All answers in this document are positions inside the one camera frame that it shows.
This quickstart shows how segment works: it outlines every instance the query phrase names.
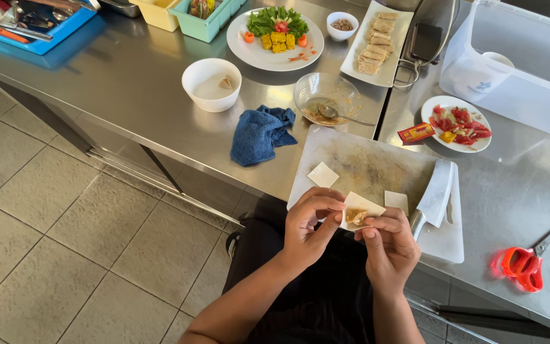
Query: blue towel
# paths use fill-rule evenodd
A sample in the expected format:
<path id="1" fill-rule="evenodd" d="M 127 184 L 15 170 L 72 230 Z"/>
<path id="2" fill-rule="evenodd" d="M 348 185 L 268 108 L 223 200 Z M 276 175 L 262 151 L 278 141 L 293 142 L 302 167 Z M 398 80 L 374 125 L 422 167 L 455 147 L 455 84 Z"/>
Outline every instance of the blue towel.
<path id="1" fill-rule="evenodd" d="M 295 118 L 289 108 L 261 105 L 256 110 L 245 110 L 239 117 L 230 157 L 244 167 L 275 158 L 273 148 L 298 143 L 286 131 L 288 124 L 294 125 Z"/>

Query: teal container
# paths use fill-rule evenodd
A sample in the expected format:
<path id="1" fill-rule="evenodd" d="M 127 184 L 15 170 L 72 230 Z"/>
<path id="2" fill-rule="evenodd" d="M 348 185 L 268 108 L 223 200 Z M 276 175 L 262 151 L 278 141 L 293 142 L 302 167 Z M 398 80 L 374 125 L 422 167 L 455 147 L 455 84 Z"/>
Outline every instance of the teal container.
<path id="1" fill-rule="evenodd" d="M 169 9 L 169 13 L 177 17 L 177 20 L 180 22 L 180 29 L 184 35 L 209 43 L 246 1 L 247 0 L 224 0 L 222 4 L 204 20 L 188 13 L 190 9 L 190 0 L 181 0 L 177 6 Z"/>

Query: red packet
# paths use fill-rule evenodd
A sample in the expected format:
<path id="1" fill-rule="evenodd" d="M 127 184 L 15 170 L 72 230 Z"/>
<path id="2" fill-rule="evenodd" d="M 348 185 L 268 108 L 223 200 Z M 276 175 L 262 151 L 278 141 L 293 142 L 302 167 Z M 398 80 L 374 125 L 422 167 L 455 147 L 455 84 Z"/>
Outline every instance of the red packet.
<path id="1" fill-rule="evenodd" d="M 404 129 L 398 132 L 398 136 L 400 137 L 402 142 L 419 141 L 426 137 L 431 137 L 434 134 L 436 134 L 436 132 L 434 131 L 434 129 L 432 129 L 432 126 L 426 122 L 417 124 L 414 127 L 410 127 L 409 129 Z"/>

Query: scissors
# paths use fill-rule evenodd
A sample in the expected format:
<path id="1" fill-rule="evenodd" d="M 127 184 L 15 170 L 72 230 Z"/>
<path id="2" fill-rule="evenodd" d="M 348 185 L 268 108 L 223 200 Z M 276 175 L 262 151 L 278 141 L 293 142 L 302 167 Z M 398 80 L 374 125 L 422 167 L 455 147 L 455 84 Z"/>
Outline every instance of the scissors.
<path id="1" fill-rule="evenodd" d="M 542 290 L 542 261 L 540 258 L 550 244 L 550 231 L 534 247 L 510 247 L 502 258 L 502 270 L 508 277 L 517 278 L 521 287 L 530 293 Z"/>

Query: cutting board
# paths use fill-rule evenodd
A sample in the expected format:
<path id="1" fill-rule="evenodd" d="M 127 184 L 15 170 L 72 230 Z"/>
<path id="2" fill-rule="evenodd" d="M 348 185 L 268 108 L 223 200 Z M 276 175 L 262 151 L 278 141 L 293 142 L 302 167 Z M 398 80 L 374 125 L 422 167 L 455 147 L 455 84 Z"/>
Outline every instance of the cutting board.
<path id="1" fill-rule="evenodd" d="M 408 197 L 409 212 L 413 213 L 430 182 L 436 158 L 313 124 L 298 164 L 288 210 L 315 186 L 307 175 L 322 161 L 339 175 L 332 189 L 344 195 L 354 191 L 381 206 L 385 190 L 404 193 Z M 417 242 L 424 254 L 460 263 L 464 261 L 462 208 L 458 168 L 454 166 L 445 219 L 440 228 L 424 225 Z"/>

